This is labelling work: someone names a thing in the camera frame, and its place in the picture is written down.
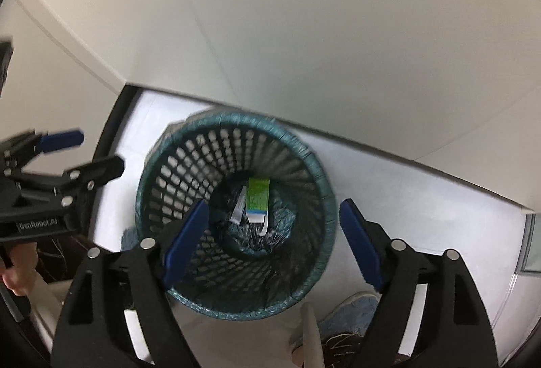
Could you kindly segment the person's left hand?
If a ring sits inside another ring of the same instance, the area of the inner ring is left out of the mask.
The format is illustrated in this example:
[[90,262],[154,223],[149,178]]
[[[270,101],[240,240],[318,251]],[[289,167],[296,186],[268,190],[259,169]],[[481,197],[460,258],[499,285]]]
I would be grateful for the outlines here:
[[33,290],[39,261],[36,243],[16,244],[9,250],[12,266],[1,263],[1,279],[16,296],[27,296]]

